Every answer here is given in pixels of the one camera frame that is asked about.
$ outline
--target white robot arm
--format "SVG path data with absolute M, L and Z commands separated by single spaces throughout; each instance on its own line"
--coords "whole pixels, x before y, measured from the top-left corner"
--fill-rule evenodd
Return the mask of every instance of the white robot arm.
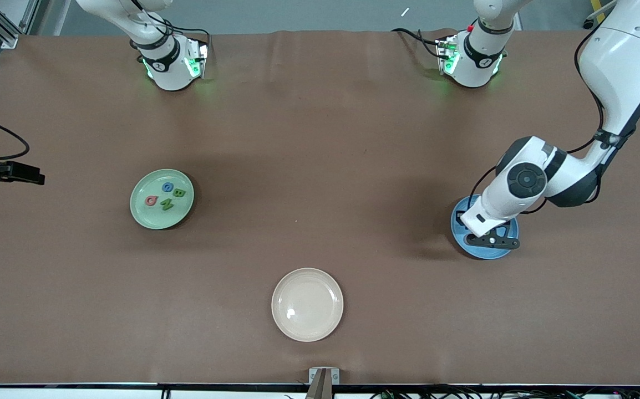
M 474 0 L 477 25 L 446 38 L 439 48 L 442 73 L 467 88 L 479 88 L 497 73 L 517 11 L 531 0 Z
M 460 215 L 473 245 L 542 196 L 557 207 L 587 202 L 634 133 L 640 117 L 640 0 L 619 0 L 587 39 L 578 66 L 604 116 L 591 147 L 578 158 L 535 136 L 515 141 L 495 167 L 495 179 Z M 485 242 L 490 245 L 494 240 Z
M 130 36 L 143 55 L 148 76 L 165 90 L 180 90 L 204 73 L 207 45 L 177 34 L 154 11 L 172 0 L 76 0 Z

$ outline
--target green led light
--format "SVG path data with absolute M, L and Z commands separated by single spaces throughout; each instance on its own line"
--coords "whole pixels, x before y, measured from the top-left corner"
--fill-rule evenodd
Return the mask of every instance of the green led light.
M 148 66 L 148 63 L 145 61 L 145 58 L 143 58 L 143 65 L 145 66 L 145 70 L 148 71 L 148 78 L 154 79 L 153 73 L 150 71 L 150 67 Z
M 444 71 L 449 74 L 453 73 L 455 71 L 455 65 L 458 63 L 458 61 L 460 61 L 460 55 L 458 51 L 455 51 L 451 58 L 446 60 Z
M 193 78 L 199 76 L 199 63 L 194 59 L 189 60 L 188 58 L 185 58 L 185 61 L 186 66 L 189 70 L 189 75 L 191 75 Z
M 497 69 L 500 67 L 500 61 L 502 61 L 502 55 L 500 55 L 497 61 L 495 61 L 495 68 L 492 70 L 493 75 L 497 73 Z

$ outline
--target brown tablecloth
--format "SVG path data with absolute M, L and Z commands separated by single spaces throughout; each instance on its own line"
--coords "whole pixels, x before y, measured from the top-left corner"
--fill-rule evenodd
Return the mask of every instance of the brown tablecloth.
M 472 260 L 446 236 L 514 139 L 591 137 L 583 36 L 515 33 L 480 89 L 396 33 L 219 36 L 209 79 L 178 93 L 125 37 L 21 38 L 0 58 L 0 123 L 47 184 L 0 185 L 0 382 L 294 382 L 337 366 L 344 383 L 640 384 L 640 124 L 601 198 L 520 217 L 517 252 Z M 128 199 L 164 167 L 199 196 L 151 231 Z M 302 267 L 346 301 L 310 344 L 270 311 Z

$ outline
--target black cable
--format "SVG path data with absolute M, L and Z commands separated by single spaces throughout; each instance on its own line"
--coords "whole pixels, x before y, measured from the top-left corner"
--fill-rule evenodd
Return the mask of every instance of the black cable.
M 478 396 L 478 399 L 482 399 L 482 396 L 475 389 L 469 388 L 467 386 L 460 387 L 460 389 L 463 389 L 464 391 L 472 392 L 472 393 L 474 393 L 474 394 L 476 394 Z M 466 395 L 468 397 L 472 397 L 470 394 L 467 394 L 465 392 L 464 392 L 464 395 Z
M 170 387 L 162 386 L 162 395 L 160 395 L 160 399 L 170 399 L 172 391 Z
M 421 29 L 419 29 L 418 34 L 411 32 L 408 29 L 404 29 L 404 28 L 396 28 L 396 29 L 392 29 L 392 32 L 401 32 L 401 33 L 406 33 L 407 35 L 411 36 L 412 38 L 418 40 L 421 42 L 422 45 L 424 45 L 424 48 L 426 49 L 426 51 L 429 52 L 429 54 L 433 55 L 436 58 L 441 58 L 442 60 L 447 60 L 449 57 L 446 55 L 439 55 L 437 53 L 434 53 L 433 51 L 431 51 L 431 49 L 429 48 L 429 44 L 432 45 L 436 45 L 436 40 L 444 40 L 445 38 L 452 36 L 441 36 L 440 38 L 435 38 L 434 40 L 429 40 L 429 39 L 424 39 L 424 36 L 421 34 Z
M 498 396 L 497 399 L 502 399 L 502 397 L 505 394 L 508 393 L 516 393 L 521 394 L 521 393 L 528 393 L 528 396 L 519 396 L 516 399 L 563 399 L 563 397 L 561 397 L 559 394 L 557 393 L 547 393 L 544 391 L 525 391 L 525 390 L 521 390 L 521 389 L 513 389 L 510 391 L 505 391 L 505 392 L 501 392 Z
M 447 55 L 439 55 L 431 51 L 431 49 L 429 48 L 429 45 L 426 44 L 426 40 L 424 40 L 424 36 L 421 35 L 421 29 L 419 29 L 419 40 L 421 40 L 421 44 L 424 45 L 424 48 L 426 49 L 426 51 L 429 52 L 429 54 L 433 55 L 436 58 L 441 58 L 442 60 L 447 60 L 449 58 L 449 56 Z
M 157 21 L 157 22 L 159 22 L 159 23 L 162 23 L 163 25 L 165 25 L 165 27 L 166 27 L 166 28 L 171 28 L 171 23 L 169 23 L 170 21 L 168 21 L 168 20 L 166 20 L 166 19 L 165 19 L 165 20 L 164 20 L 165 22 L 162 22 L 162 21 L 158 20 L 157 18 L 155 18 L 154 16 L 151 16 L 151 15 L 150 15 L 150 13 L 148 13 L 144 8 L 140 8 L 140 10 L 141 10 L 143 13 L 145 13 L 145 15 L 146 15 L 146 16 L 148 16 L 148 18 L 151 18 L 151 19 L 153 19 L 153 20 L 155 20 L 155 21 Z M 167 29 L 165 30 L 165 32 L 163 32 L 163 31 L 161 31 L 161 30 L 160 30 L 160 27 L 159 27 L 159 26 L 157 26 L 157 25 L 155 25 L 155 24 L 152 24 L 152 25 L 153 25 L 153 26 L 155 26 L 155 29 L 157 29 L 157 30 L 158 30 L 158 32 L 162 33 L 162 36 L 167 36 Z
M 583 76 L 581 76 L 581 68 L 579 68 L 579 51 L 581 50 L 581 48 L 583 47 L 584 43 L 586 43 L 589 38 L 591 38 L 591 36 L 593 36 L 593 34 L 596 32 L 596 29 L 598 28 L 598 26 L 596 28 L 594 28 L 594 30 L 592 30 L 591 32 L 588 33 L 588 35 L 586 35 L 586 37 L 584 37 L 581 42 L 576 46 L 576 50 L 574 50 L 574 68 L 576 68 L 576 73 L 579 73 L 579 78 L 581 78 L 581 80 L 583 81 Z M 594 102 L 596 102 L 596 107 L 598 108 L 598 128 L 601 129 L 603 127 L 603 104 L 601 104 L 601 101 L 597 98 L 596 94 L 594 94 L 593 91 L 591 91 L 591 89 L 588 89 L 589 93 L 591 93 L 591 96 L 594 100 Z M 594 142 L 594 138 L 592 137 L 591 139 L 589 139 L 589 141 L 587 141 L 586 143 L 582 144 L 579 147 L 576 147 L 573 150 L 570 151 L 566 151 L 567 154 L 573 154 L 574 152 L 579 152 L 583 149 L 585 149 L 586 147 L 590 146 L 591 143 Z M 475 194 L 475 190 L 477 189 L 478 185 L 482 182 L 483 179 L 485 179 L 485 177 L 487 177 L 487 175 L 492 172 L 495 169 L 495 167 L 492 167 L 490 170 L 488 170 L 488 172 L 486 172 L 479 180 L 478 182 L 475 184 L 475 186 L 473 186 L 473 191 L 470 192 L 470 197 L 468 199 L 468 208 L 470 209 L 470 202 L 473 198 L 473 194 Z M 584 204 L 591 204 L 591 202 L 596 201 L 596 199 L 598 198 L 599 193 L 601 193 L 601 175 L 597 175 L 596 176 L 596 194 L 594 194 L 594 197 L 589 199 L 588 201 L 584 202 Z M 542 201 L 542 203 L 540 204 L 540 206 L 536 207 L 536 209 L 533 209 L 531 211 L 523 211 L 520 212 L 520 214 L 533 214 L 537 211 L 539 211 L 540 209 L 542 209 L 542 207 L 546 204 L 546 198 L 544 199 L 544 201 Z
M 470 209 L 470 202 L 473 201 L 473 195 L 475 194 L 475 190 L 478 189 L 478 185 L 480 185 L 482 183 L 482 181 L 485 180 L 487 175 L 489 175 L 490 172 L 492 172 L 493 170 L 495 170 L 495 166 L 493 166 L 490 169 L 488 169 L 487 172 L 485 172 L 485 174 L 482 175 L 482 177 L 480 179 L 478 179 L 478 182 L 473 186 L 473 189 L 470 190 L 470 196 L 468 197 L 468 207 L 466 209 Z
M 422 37 L 419 37 L 416 33 L 411 32 L 411 31 L 410 31 L 410 30 L 408 30 L 408 29 L 404 29 L 404 28 L 396 28 L 396 29 L 392 29 L 392 32 L 401 32 L 401 33 L 406 33 L 407 35 L 411 36 L 412 38 L 414 38 L 414 39 L 416 39 L 416 40 L 421 40 L 421 41 L 423 41 L 423 42 L 424 42 L 424 43 L 426 43 L 426 44 L 436 44 L 436 41 L 434 41 L 434 40 L 429 40 L 429 39 L 424 39 L 424 38 L 422 38 Z M 441 37 L 441 38 L 437 38 L 436 40 L 445 39 L 445 38 L 447 38 L 447 37 L 448 37 L 448 36 L 444 36 L 444 37 Z
M 0 129 L 5 131 L 5 132 L 7 132 L 7 133 L 9 133 L 11 136 L 13 136 L 15 139 L 19 140 L 19 142 L 24 145 L 24 151 L 17 152 L 16 154 L 13 154 L 11 156 L 0 157 L 0 161 L 7 161 L 7 160 L 10 160 L 10 159 L 15 159 L 15 158 L 18 158 L 18 157 L 21 157 L 21 156 L 25 156 L 27 154 L 27 152 L 29 152 L 29 143 L 27 143 L 25 139 L 22 139 L 18 134 L 16 134 L 15 132 L 11 131 L 10 129 L 2 126 L 1 124 L 0 124 Z
M 181 33 L 181 31 L 185 31 L 185 32 L 203 32 L 206 35 L 206 40 L 208 40 L 209 43 L 211 43 L 211 34 L 205 29 L 201 29 L 201 28 L 199 28 L 199 29 L 180 28 L 179 26 L 172 25 L 170 23 L 170 21 L 168 21 L 165 18 L 163 18 L 162 21 L 161 21 L 161 20 L 158 20 L 157 18 L 155 18 L 154 16 L 151 16 L 149 14 L 148 14 L 148 16 L 150 18 L 152 18 L 153 20 L 155 20 L 155 21 L 157 21 L 159 23 L 162 23 L 163 25 L 167 26 L 168 28 L 171 28 L 172 30 L 178 31 L 179 33 Z
M 593 391 L 594 389 L 596 389 L 596 387 L 593 387 L 591 389 L 589 389 L 588 391 L 582 393 L 581 395 L 578 395 L 578 397 L 584 397 L 587 396 L 589 393 L 591 393 L 591 391 Z
M 536 207 L 536 209 L 533 209 L 531 211 L 522 211 L 522 212 L 520 212 L 520 214 L 533 214 L 533 213 L 539 211 L 544 206 L 544 204 L 546 204 L 546 198 L 544 198 L 544 201 L 542 201 L 540 206 Z

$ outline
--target green plate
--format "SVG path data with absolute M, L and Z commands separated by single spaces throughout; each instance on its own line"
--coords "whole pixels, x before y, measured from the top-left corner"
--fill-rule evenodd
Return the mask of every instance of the green plate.
M 160 230 L 185 219 L 194 202 L 194 187 L 179 170 L 160 169 L 143 177 L 130 195 L 130 213 L 143 227 Z

